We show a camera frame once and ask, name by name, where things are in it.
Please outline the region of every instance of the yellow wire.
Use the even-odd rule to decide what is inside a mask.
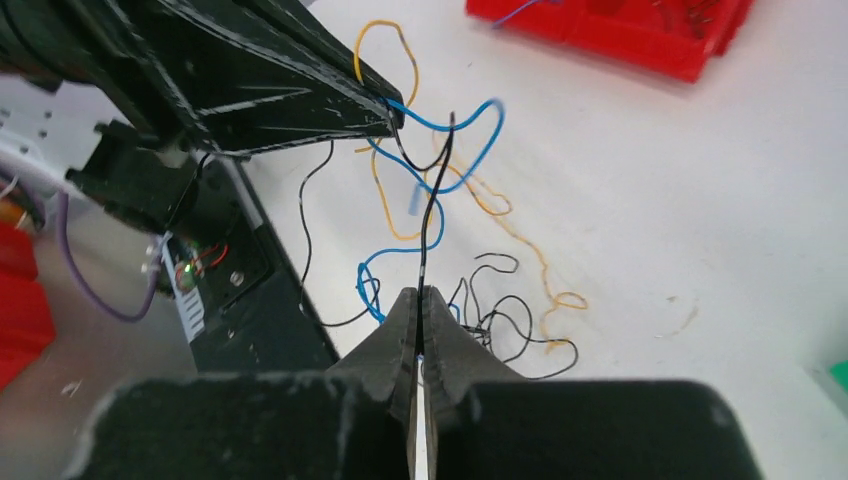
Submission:
[[[416,232],[414,235],[401,235],[395,229],[395,222],[392,220],[392,212],[389,209],[389,201],[386,200],[386,192],[383,191],[383,184],[380,183],[380,175],[377,173],[377,151],[373,150],[371,152],[371,174],[374,175],[374,183],[377,184],[377,192],[380,193],[380,202],[383,204],[383,213],[386,215],[386,223],[389,224],[389,230],[392,232],[392,236],[394,236],[397,240],[401,242],[415,240],[421,237],[421,232]],[[427,226],[429,227],[433,223],[433,215],[430,215],[429,220],[427,221]]]
[[[412,64],[412,71],[415,73],[415,81],[412,84],[412,94],[409,96],[409,100],[406,101],[406,106],[412,106],[412,102],[415,101],[415,97],[418,95],[418,85],[420,83],[420,75],[418,72],[418,62],[415,60],[415,55],[412,54],[412,50],[409,48],[409,44],[406,43],[406,37],[403,35],[403,29],[395,22],[391,20],[371,20],[366,23],[362,30],[359,31],[359,36],[356,37],[356,44],[353,46],[353,72],[356,74],[356,79],[359,80],[359,83],[365,85],[365,79],[362,78],[362,69],[359,66],[359,49],[362,47],[362,40],[365,39],[365,34],[368,33],[368,30],[376,26],[384,26],[384,27],[392,27],[398,34],[398,40],[400,40],[401,45],[403,45],[403,49],[406,51],[406,56],[409,57],[409,62]],[[370,146],[357,148],[354,150],[356,153],[363,153],[372,150]]]
[[[418,87],[419,87],[419,83],[420,83],[420,73],[418,71],[418,62],[415,60],[415,55],[413,55],[412,50],[409,48],[409,44],[406,42],[406,38],[403,35],[403,29],[397,23],[392,22],[390,20],[372,20],[372,21],[368,22],[365,25],[365,27],[363,27],[362,30],[359,32],[359,36],[356,38],[356,44],[354,45],[354,48],[353,48],[353,70],[354,70],[354,73],[356,74],[356,79],[359,80],[359,83],[361,83],[362,85],[365,85],[365,80],[362,77],[362,70],[360,68],[359,50],[362,47],[362,41],[365,38],[365,35],[368,33],[368,31],[371,28],[378,26],[378,25],[386,26],[386,27],[392,27],[392,28],[395,29],[395,31],[398,34],[398,39],[400,40],[400,43],[403,46],[403,49],[406,51],[406,55],[407,55],[407,57],[409,57],[409,61],[412,64],[412,70],[413,70],[413,73],[415,75],[415,80],[414,80],[414,83],[413,83],[413,86],[412,86],[412,94],[409,96],[409,100],[407,100],[407,102],[406,102],[406,106],[410,107],[412,105],[412,102],[415,101],[415,97],[418,95]],[[373,148],[370,147],[370,146],[358,148],[358,149],[355,150],[355,152],[356,153],[363,153],[363,152],[367,152],[369,150],[373,150]],[[380,177],[377,173],[376,156],[377,156],[377,152],[372,151],[372,153],[371,153],[371,173],[374,175],[374,182],[377,184],[377,191],[380,193],[380,201],[383,204],[383,212],[385,213],[386,221],[389,225],[389,229],[391,230],[392,235],[400,241],[410,241],[410,240],[415,240],[417,238],[420,238],[421,232],[417,232],[414,235],[401,235],[395,229],[394,222],[392,220],[391,210],[389,209],[389,203],[386,200],[386,194],[383,191],[383,186],[380,183]],[[467,170],[467,168],[468,168],[464,164],[459,153],[456,150],[454,151],[454,153],[451,157],[451,161],[453,161],[454,163],[460,164],[464,170]],[[460,170],[457,169],[456,167],[454,167],[452,165],[448,165],[448,168],[453,173],[455,173],[456,175],[458,175],[460,177],[462,176]],[[508,224],[502,218],[503,216],[512,212],[512,210],[513,210],[512,209],[512,202],[510,202],[509,198],[507,198],[506,195],[503,195],[502,193],[497,192],[497,191],[493,190],[491,187],[489,187],[489,185],[485,181],[483,181],[482,178],[477,176],[476,174],[472,175],[471,178],[474,179],[474,181],[476,181],[477,183],[479,183],[487,192],[489,192],[489,194],[503,200],[504,203],[506,203],[506,205],[507,205],[507,209],[505,211],[502,211],[502,212],[496,211],[485,200],[483,200],[480,197],[480,195],[477,193],[477,191],[474,189],[474,187],[469,182],[466,182],[465,186],[468,188],[469,193],[471,193],[471,196],[474,198],[474,201],[477,203],[477,205],[484,212],[488,213],[492,217],[492,219],[494,219],[495,222],[509,236],[511,236],[512,238],[514,238],[514,239],[518,240],[519,242],[530,247],[533,250],[533,252],[536,254],[536,257],[539,259],[539,263],[542,265],[542,272],[541,272],[542,284],[545,287],[545,295],[548,297],[548,299],[551,302],[551,307],[542,315],[542,319],[540,320],[539,325],[540,325],[540,330],[542,331],[542,336],[544,336],[546,340],[551,340],[551,336],[548,333],[547,325],[545,324],[547,318],[552,313],[556,312],[557,310],[559,310],[560,308],[563,308],[563,307],[573,308],[573,309],[577,309],[577,310],[586,310],[586,309],[589,308],[589,302],[582,295],[575,293],[575,292],[559,292],[556,295],[554,295],[553,290],[551,289],[550,282],[548,281],[548,272],[550,270],[550,266],[547,262],[547,259],[545,258],[544,253],[542,253],[542,250],[538,246],[536,246],[535,243],[531,242],[526,237],[521,235],[518,231],[516,231],[516,229],[514,227],[512,227],[512,225]],[[572,303],[570,301],[566,301],[566,299],[576,300],[577,303]],[[547,349],[546,353],[549,353],[551,351],[551,349],[554,348],[555,346],[562,346],[562,345],[566,345],[566,342],[561,342],[561,341],[560,342],[550,342],[548,344],[548,349]]]
[[[454,148],[453,153],[451,154],[451,162],[453,162],[454,164],[458,164],[460,166],[460,168],[462,168],[463,170],[467,171],[467,169],[468,169],[467,164],[462,159],[462,156],[459,153],[457,148]],[[451,165],[448,165],[448,168],[453,173],[459,175],[460,177],[462,176],[462,173],[460,172],[459,169],[454,168]],[[480,183],[481,185],[485,185],[485,182],[483,182],[483,180],[477,174],[473,174],[471,176],[471,178],[474,179],[476,182]],[[492,190],[489,190],[489,192],[500,197],[500,198],[503,198],[507,202],[507,204],[510,206],[510,211],[512,211],[512,203],[509,201],[509,199],[505,195],[495,194],[494,192],[492,192]],[[483,208],[483,210],[488,213],[488,211],[490,209]],[[548,347],[547,347],[545,353],[550,353],[550,351],[554,347],[567,345],[567,343],[565,341],[551,341],[552,340],[551,335],[548,332],[548,327],[546,325],[548,317],[552,313],[556,312],[557,310],[559,310],[560,308],[563,308],[563,307],[564,308],[573,308],[573,309],[576,309],[576,310],[586,310],[586,309],[589,308],[589,302],[586,300],[585,297],[583,297],[582,295],[580,295],[579,293],[576,293],[576,292],[566,291],[566,292],[559,292],[555,295],[553,293],[553,289],[551,288],[550,281],[548,280],[548,273],[549,273],[549,270],[550,270],[550,265],[548,264],[548,261],[545,258],[545,254],[542,252],[542,250],[535,243],[530,241],[527,237],[521,235],[521,233],[519,233],[512,225],[507,223],[506,220],[502,218],[502,216],[503,215],[491,215],[491,217],[495,221],[495,223],[497,223],[498,226],[500,226],[501,229],[503,229],[503,231],[507,233],[507,235],[509,235],[510,237],[514,238],[515,240],[518,240],[519,242],[530,247],[533,250],[533,253],[536,254],[536,257],[539,259],[539,263],[542,265],[542,272],[541,272],[542,285],[544,285],[544,287],[545,287],[545,295],[548,297],[548,300],[551,302],[551,306],[542,315],[542,318],[539,321],[539,330],[541,330],[542,336],[545,338],[545,340],[549,341]],[[572,300],[576,301],[576,303],[572,303],[570,301],[567,301],[567,299],[572,299]]]

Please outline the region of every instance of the gray surface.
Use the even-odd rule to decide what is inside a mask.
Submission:
[[[133,311],[146,284],[139,266],[147,237],[98,209],[74,207],[71,246],[80,269],[104,299]],[[57,478],[92,408],[115,385],[195,371],[170,301],[157,298],[138,324],[120,323],[79,294],[52,233],[38,239],[36,256],[57,338],[0,393],[1,479]]]

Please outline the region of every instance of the green object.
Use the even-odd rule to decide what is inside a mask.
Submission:
[[[176,266],[177,270],[177,288],[181,292],[190,292],[197,284],[194,278],[194,268],[191,263],[180,262]]]
[[[842,388],[848,392],[848,362],[842,362],[834,365],[830,369],[830,374],[836,379],[836,382],[842,385]]]

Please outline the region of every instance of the blue wire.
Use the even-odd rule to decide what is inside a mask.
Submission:
[[[412,110],[408,109],[403,104],[400,104],[400,103],[398,103],[398,102],[396,102],[392,99],[386,99],[386,100],[388,101],[389,105],[391,105],[393,108],[396,108],[396,109],[404,112],[404,114],[408,115],[409,117],[411,117],[416,122],[420,123],[421,125],[429,128],[431,130],[435,130],[437,132],[450,132],[451,131],[451,127],[449,125],[439,125],[439,124],[432,123],[428,120],[425,120],[424,118],[419,116],[417,113],[413,112]],[[489,153],[489,150],[491,150],[492,146],[495,144],[495,141],[498,139],[498,137],[501,134],[501,130],[503,129],[504,120],[506,119],[506,110],[504,108],[503,102],[501,102],[498,99],[493,98],[493,99],[490,99],[490,100],[483,102],[483,104],[481,104],[477,108],[477,110],[473,114],[471,114],[470,117],[468,117],[463,122],[460,122],[459,124],[455,125],[453,127],[453,130],[458,131],[458,130],[462,130],[462,129],[468,127],[469,125],[474,123],[477,120],[477,118],[480,117],[480,115],[483,112],[485,112],[489,107],[492,107],[492,106],[494,106],[495,109],[498,111],[498,124],[495,126],[495,130],[492,132],[492,136],[489,138],[489,141],[483,147],[483,150],[480,152],[480,155],[477,157],[477,159],[474,160],[474,162],[471,164],[471,167],[468,169],[468,171],[465,172],[465,174],[462,175],[462,177],[460,177],[460,179],[455,184],[451,185],[450,187],[440,188],[437,193],[439,193],[439,194],[451,193],[453,191],[456,191],[458,188],[460,188],[466,181],[468,181],[468,178],[471,177],[471,175],[474,174],[474,171],[477,170],[477,167],[480,166],[480,163],[483,162],[483,159],[486,157],[486,155]],[[409,171],[415,177],[415,179],[418,181],[420,188],[423,188],[428,193],[433,194],[433,189],[429,185],[427,185],[427,182],[425,182],[424,179],[420,175],[418,175],[418,172],[413,170],[412,167],[410,167],[409,165],[406,164],[406,162],[404,162],[403,160],[398,158],[396,155],[393,155],[393,154],[385,151],[384,149],[380,148],[380,146],[377,145],[377,143],[374,142],[373,140],[368,139],[368,143],[371,145],[371,147],[373,147],[381,155],[395,161],[396,163],[398,163],[402,167],[404,167],[407,171]],[[436,240],[433,241],[432,244],[427,246],[428,251],[438,247],[439,244],[442,243],[442,238],[444,237],[444,234],[445,234],[445,211],[444,211],[444,208],[442,208],[442,203],[438,199],[435,200],[435,204],[436,204],[436,208],[438,208],[438,210],[439,210],[439,235],[436,237]],[[403,254],[403,253],[420,253],[420,252],[421,252],[420,248],[384,248],[382,250],[375,252],[373,255],[368,257],[364,262],[360,263],[359,266],[357,267],[356,290],[359,293],[359,297],[362,300],[362,303],[365,304],[366,308],[368,308],[368,312],[371,314],[372,317],[374,317],[375,320],[377,320],[378,323],[382,324],[384,321],[386,321],[386,316],[383,314],[383,312],[380,308],[380,300],[379,300],[379,297],[378,297],[377,292],[376,292],[376,287],[374,286],[374,283],[375,283],[374,276],[371,274],[371,269],[368,268],[368,265],[372,261],[376,260],[377,258],[379,258],[383,255],[387,255],[387,254],[391,254],[391,253],[401,253],[401,254]],[[368,278],[363,279],[362,278],[363,274],[367,275]],[[365,284],[366,283],[369,283],[371,285],[371,290],[373,292],[373,298],[374,298],[373,302],[368,300],[368,295],[365,292]],[[456,305],[453,305],[453,304],[451,304],[449,307],[456,309],[455,310],[456,311],[456,320],[459,321],[460,320],[459,307],[456,306]]]
[[[417,113],[406,108],[402,104],[400,104],[400,103],[398,103],[394,100],[391,100],[391,99],[387,99],[387,100],[389,102],[389,105],[391,105],[392,107],[402,111],[403,113],[408,115],[410,118],[412,118],[416,122],[420,123],[421,125],[429,128],[431,130],[436,130],[437,132],[449,132],[450,131],[450,126],[448,126],[448,125],[438,125],[438,124],[432,123],[428,120],[421,118]],[[468,178],[471,177],[471,175],[474,174],[475,170],[477,170],[477,167],[480,166],[480,163],[483,162],[483,159],[489,153],[489,150],[492,149],[492,145],[495,144],[495,141],[500,136],[501,130],[503,129],[504,120],[506,119],[506,109],[504,108],[503,102],[501,102],[500,100],[498,100],[496,98],[486,100],[485,102],[483,102],[483,104],[480,105],[480,107],[477,108],[477,111],[475,111],[473,114],[471,114],[471,116],[468,117],[465,121],[456,125],[454,130],[458,131],[458,130],[462,130],[462,129],[468,127],[469,125],[474,123],[474,121],[476,121],[477,118],[483,112],[485,112],[489,107],[492,107],[492,106],[494,106],[495,109],[497,109],[497,111],[498,111],[498,124],[497,124],[497,126],[495,126],[495,131],[492,132],[491,138],[489,138],[489,141],[483,147],[483,150],[480,152],[480,155],[477,157],[477,159],[474,160],[474,163],[471,164],[471,167],[468,169],[468,171],[465,172],[465,174],[463,174],[462,177],[460,177],[459,180],[455,184],[451,185],[450,187],[440,188],[439,192],[438,192],[439,194],[443,195],[443,194],[446,194],[446,193],[451,193],[451,192],[455,191],[456,189],[460,188],[463,184],[465,184],[465,182],[468,181]],[[377,143],[374,140],[371,140],[370,138],[368,139],[368,144],[370,144],[371,147],[373,147],[375,150],[377,150],[384,157],[387,157],[387,158],[394,160],[400,166],[402,166],[407,171],[409,171],[409,173],[411,173],[415,177],[415,179],[418,180],[418,183],[419,183],[419,185],[421,185],[421,188],[425,189],[428,193],[433,193],[433,189],[429,185],[427,185],[427,182],[425,182],[424,179],[421,178],[421,175],[419,175],[418,172],[413,170],[412,167],[407,165],[406,162],[401,160],[396,155],[387,152],[382,147],[377,145]]]
[[[448,305],[448,307],[456,309],[456,310],[454,310],[456,312],[456,323],[459,323],[459,306],[451,303],[450,305]]]
[[[503,26],[503,24],[504,24],[504,23],[506,23],[506,22],[507,22],[510,18],[512,18],[512,17],[514,17],[514,16],[518,15],[519,13],[523,12],[523,11],[524,11],[524,9],[526,9],[527,7],[530,7],[530,6],[532,6],[532,5],[536,4],[536,3],[541,3],[541,2],[543,2],[543,1],[545,1],[545,0],[530,0],[529,2],[525,3],[524,5],[522,5],[522,6],[518,7],[518,8],[516,8],[516,9],[515,9],[515,10],[513,10],[512,12],[510,12],[510,13],[506,14],[506,15],[505,15],[503,18],[501,18],[500,20],[496,20],[496,21],[495,21],[495,23],[493,23],[493,24],[492,24],[492,28],[500,28],[500,27],[502,27],[502,26]],[[562,2],[561,2],[561,0],[548,0],[548,1],[550,1],[551,3],[562,3]]]
[[[445,235],[445,210],[442,208],[442,202],[436,199],[436,208],[439,209],[439,235],[436,237],[436,240],[433,241],[430,245],[427,246],[427,251],[430,251],[439,246],[442,243],[442,238]],[[420,248],[384,248],[375,252],[373,255],[368,257],[367,260],[359,264],[357,268],[357,280],[356,280],[356,290],[359,292],[359,298],[362,300],[362,303],[368,308],[368,311],[371,313],[371,316],[377,320],[378,323],[383,323],[386,320],[386,316],[383,315],[383,312],[380,311],[379,302],[377,305],[372,305],[371,302],[368,301],[368,295],[365,292],[365,282],[371,281],[373,288],[373,276],[371,275],[371,270],[368,268],[368,265],[376,260],[377,258],[389,254],[389,253],[421,253]],[[368,280],[362,279],[362,274],[365,273],[368,275]]]

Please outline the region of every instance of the white table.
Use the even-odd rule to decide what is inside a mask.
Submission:
[[[466,18],[463,2],[323,0],[312,11],[352,46],[373,18],[399,21],[418,57],[415,109],[464,118],[491,96],[506,127],[481,168],[515,204],[510,221],[552,263],[555,290],[591,308],[561,311],[581,361],[561,379],[688,378],[732,405],[770,478],[848,477],[845,396],[826,369],[848,359],[848,3],[760,1],[725,58],[695,86],[508,33]],[[363,57],[404,92],[406,57],[376,30]],[[494,115],[461,135],[468,157]],[[430,134],[409,123],[407,150],[433,157]],[[362,309],[356,265],[398,246],[390,236],[367,155],[342,142],[307,187],[315,240],[309,293],[326,321]],[[248,170],[295,263],[305,261],[297,187],[326,155],[311,146],[266,155]],[[398,227],[413,180],[380,161]],[[484,305],[506,293],[547,307],[532,251],[504,234],[464,190],[444,197],[447,233],[430,256],[428,283],[449,295],[474,255],[522,260],[512,277],[480,277]],[[414,285],[418,257],[377,260],[384,308]],[[331,336],[342,354],[376,326],[363,319]],[[520,340],[496,327],[505,354]],[[515,368],[557,369],[567,349],[529,352]]]

